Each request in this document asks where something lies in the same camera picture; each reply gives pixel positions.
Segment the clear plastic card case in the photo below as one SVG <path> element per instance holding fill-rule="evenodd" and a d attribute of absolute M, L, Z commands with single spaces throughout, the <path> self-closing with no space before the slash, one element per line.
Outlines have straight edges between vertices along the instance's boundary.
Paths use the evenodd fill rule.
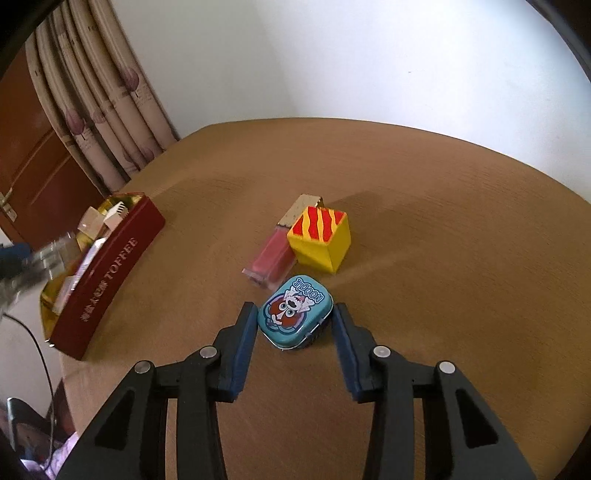
<path fill-rule="evenodd" d="M 27 278 L 33 285 L 53 280 L 74 265 L 81 255 L 76 235 L 68 232 L 26 260 Z"/>

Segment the red beige cosmetic box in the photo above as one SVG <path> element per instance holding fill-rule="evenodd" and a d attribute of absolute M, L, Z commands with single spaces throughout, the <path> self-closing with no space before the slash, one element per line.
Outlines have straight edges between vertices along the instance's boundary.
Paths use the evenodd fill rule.
<path fill-rule="evenodd" d="M 94 241 L 99 238 L 106 238 L 108 228 L 104 224 L 105 216 L 93 207 L 89 207 L 78 223 L 77 230 Z"/>

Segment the white small box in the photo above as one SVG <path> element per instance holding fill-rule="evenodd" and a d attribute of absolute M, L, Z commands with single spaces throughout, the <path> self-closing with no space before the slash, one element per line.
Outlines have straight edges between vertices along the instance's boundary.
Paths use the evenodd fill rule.
<path fill-rule="evenodd" d="M 118 202 L 106 212 L 103 219 L 103 225 L 109 231 L 114 231 L 128 214 L 129 210 L 125 204 L 123 202 Z"/>

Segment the teal cartoon mint tin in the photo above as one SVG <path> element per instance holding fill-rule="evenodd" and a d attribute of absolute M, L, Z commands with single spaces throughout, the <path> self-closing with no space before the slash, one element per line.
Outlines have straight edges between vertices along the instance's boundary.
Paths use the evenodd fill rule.
<path fill-rule="evenodd" d="M 334 309 L 329 290 L 308 275 L 290 277 L 259 309 L 259 329 L 281 351 L 304 348 L 324 329 Z"/>

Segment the pink lip gloss tube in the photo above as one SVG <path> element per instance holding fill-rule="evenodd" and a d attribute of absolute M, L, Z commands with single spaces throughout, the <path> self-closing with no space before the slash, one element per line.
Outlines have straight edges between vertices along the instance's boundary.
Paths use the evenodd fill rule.
<path fill-rule="evenodd" d="M 301 194 L 276 223 L 273 234 L 266 240 L 256 259 L 242 269 L 242 274 L 257 285 L 276 290 L 283 283 L 290 269 L 296 264 L 296 256 L 287 241 L 287 232 L 308 206 L 322 206 L 322 196 Z"/>

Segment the yellow red striped cube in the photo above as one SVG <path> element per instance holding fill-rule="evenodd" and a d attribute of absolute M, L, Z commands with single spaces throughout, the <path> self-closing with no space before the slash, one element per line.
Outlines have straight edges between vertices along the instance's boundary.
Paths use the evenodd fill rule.
<path fill-rule="evenodd" d="M 287 232 L 297 261 L 335 274 L 352 243 L 349 216 L 344 211 L 308 206 Z"/>

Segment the brown wooden door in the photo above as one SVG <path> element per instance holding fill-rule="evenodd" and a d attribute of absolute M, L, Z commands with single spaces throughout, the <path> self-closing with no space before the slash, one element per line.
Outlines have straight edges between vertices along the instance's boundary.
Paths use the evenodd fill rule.
<path fill-rule="evenodd" d="M 39 248 L 76 229 L 103 196 L 51 127 L 20 50 L 1 79 L 1 229 Z"/>

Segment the red gold toffee tin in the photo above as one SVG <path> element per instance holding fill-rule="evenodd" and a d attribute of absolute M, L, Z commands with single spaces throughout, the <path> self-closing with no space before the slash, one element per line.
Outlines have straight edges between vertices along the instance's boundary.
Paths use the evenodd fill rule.
<path fill-rule="evenodd" d="M 143 193 L 114 194 L 98 212 L 105 214 L 119 203 L 128 210 L 119 225 L 95 241 L 78 233 L 82 258 L 48 281 L 40 295 L 45 341 L 76 360 L 84 357 L 115 294 L 165 225 L 163 215 Z"/>

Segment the brown table cloth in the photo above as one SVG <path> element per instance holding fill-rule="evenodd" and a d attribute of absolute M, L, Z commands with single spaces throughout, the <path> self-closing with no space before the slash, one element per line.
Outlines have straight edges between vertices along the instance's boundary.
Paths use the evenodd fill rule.
<path fill-rule="evenodd" d="M 590 425 L 590 206 L 494 151 L 332 119 L 201 129 L 128 184 L 165 226 L 83 361 L 64 358 L 75 428 L 139 360 L 183 360 L 267 292 L 242 269 L 304 193 L 349 215 L 352 244 L 318 281 L 407 359 L 450 360 L 552 479 Z"/>

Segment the beige patterned curtain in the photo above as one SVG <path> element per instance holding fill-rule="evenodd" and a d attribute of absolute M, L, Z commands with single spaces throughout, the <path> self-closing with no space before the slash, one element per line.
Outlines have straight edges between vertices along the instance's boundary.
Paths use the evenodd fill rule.
<path fill-rule="evenodd" d="M 25 54 L 51 127 L 99 190 L 120 190 L 176 142 L 110 2 L 61 2 Z"/>

